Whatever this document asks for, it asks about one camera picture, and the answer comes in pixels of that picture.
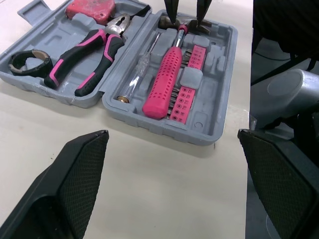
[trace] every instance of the pliers jaw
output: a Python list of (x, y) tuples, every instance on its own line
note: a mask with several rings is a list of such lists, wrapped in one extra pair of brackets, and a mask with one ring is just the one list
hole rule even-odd
[(178, 0), (164, 0), (166, 6), (166, 12), (170, 18), (170, 21), (175, 24), (177, 8), (178, 8)]
[[(176, 23), (178, 0), (164, 0), (172, 24)], [(200, 27), (212, 0), (197, 0), (197, 26)]]
[(197, 25), (200, 26), (212, 0), (197, 0)]
[(112, 21), (109, 21), (106, 27), (104, 28), (105, 33), (122, 36), (123, 32), (130, 25), (130, 17), (130, 15), (124, 13), (114, 18)]

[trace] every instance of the screwdriver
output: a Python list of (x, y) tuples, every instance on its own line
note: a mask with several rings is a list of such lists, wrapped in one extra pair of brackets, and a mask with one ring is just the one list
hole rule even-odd
[(187, 27), (181, 25), (173, 46), (163, 57), (151, 92), (142, 111), (147, 117), (161, 119), (166, 117), (170, 96), (181, 66), (181, 46), (187, 33)]
[(151, 52), (155, 47), (159, 37), (160, 33), (157, 34), (154, 42), (149, 47), (147, 52), (139, 59), (138, 64), (134, 69), (135, 74), (133, 75), (130, 81), (127, 81), (127, 83), (120, 91), (119, 96), (117, 96), (116, 98), (118, 101), (121, 101), (123, 103), (129, 103), (131, 101), (136, 86), (138, 85), (139, 81), (144, 78), (145, 73), (149, 67)]

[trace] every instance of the pliers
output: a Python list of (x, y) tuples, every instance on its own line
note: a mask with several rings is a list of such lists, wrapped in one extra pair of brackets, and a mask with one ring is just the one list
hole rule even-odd
[(44, 78), (44, 84), (56, 89), (68, 74), (69, 69), (95, 49), (105, 45), (98, 67), (80, 84), (74, 94), (81, 97), (91, 93), (105, 71), (112, 65), (118, 49), (124, 46), (121, 37), (129, 24), (130, 15), (125, 13), (109, 21), (104, 29), (91, 30), (83, 41), (60, 56), (50, 74)]
[[(177, 8), (178, 8), (178, 0), (164, 0), (167, 14), (170, 18), (170, 21), (175, 24)], [(211, 4), (212, 0), (197, 0), (197, 26), (201, 25), (207, 10)]]

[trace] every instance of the black rubber strap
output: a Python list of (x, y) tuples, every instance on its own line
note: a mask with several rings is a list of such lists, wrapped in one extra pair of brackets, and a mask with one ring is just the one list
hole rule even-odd
[(146, 13), (148, 13), (148, 11), (151, 9), (150, 5), (147, 5), (146, 7), (144, 7), (142, 10), (140, 10), (139, 12), (135, 13), (134, 15), (131, 15), (130, 20), (132, 20), (133, 17), (135, 16), (141, 16), (144, 17), (146, 15)]
[[(21, 70), (25, 65), (27, 58), (38, 58), (43, 61), (42, 64), (28, 70)], [(53, 68), (50, 56), (40, 50), (20, 51), (11, 56), (9, 60), (9, 69), (15, 76), (33, 76), (45, 78)]]

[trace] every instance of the tool kit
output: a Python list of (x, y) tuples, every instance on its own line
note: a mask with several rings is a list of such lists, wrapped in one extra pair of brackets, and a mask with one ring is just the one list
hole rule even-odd
[(18, 12), (33, 28), (0, 55), (0, 78), (22, 90), (110, 115), (182, 142), (223, 133), (237, 30), (137, 0), (34, 0)]

